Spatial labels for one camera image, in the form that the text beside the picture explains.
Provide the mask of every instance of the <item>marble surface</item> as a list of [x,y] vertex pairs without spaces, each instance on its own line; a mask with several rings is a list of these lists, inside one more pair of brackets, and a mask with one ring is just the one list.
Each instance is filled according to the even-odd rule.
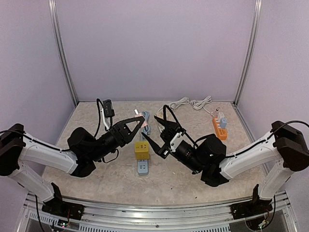
[[[153,118],[157,110],[166,102],[160,101],[125,101],[113,102],[114,122],[134,116],[134,109],[139,112],[150,112],[149,124],[152,128],[151,138],[162,144],[159,130]],[[222,108],[228,124],[228,139],[224,141],[227,152],[233,152],[250,143],[232,105],[227,102],[212,102],[206,108]],[[195,111],[190,105],[175,110],[181,125],[193,139],[214,133],[211,116],[204,110]],[[94,134],[98,123],[98,112],[95,102],[81,102],[66,125],[58,146],[67,148],[67,139],[77,127],[84,127]],[[140,140],[137,134],[134,141]],[[162,159],[150,149],[149,175],[138,176],[137,161],[134,155],[134,141],[119,149],[119,157],[111,163],[96,163],[96,169],[85,178],[77,178],[54,168],[47,167],[43,178],[54,182],[65,196],[96,200],[110,203],[128,204],[184,204],[206,203],[236,199],[252,195],[254,186],[265,177],[261,166],[253,168],[230,180],[229,183],[216,188],[200,181],[200,174],[192,175],[191,171],[178,162],[173,156]],[[106,156],[106,161],[114,154]]]

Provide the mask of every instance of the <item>yellow block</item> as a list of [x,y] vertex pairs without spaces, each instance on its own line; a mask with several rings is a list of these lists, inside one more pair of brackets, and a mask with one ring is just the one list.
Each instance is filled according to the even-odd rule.
[[147,141],[135,142],[134,151],[135,151],[135,158],[137,160],[149,159],[149,144]]

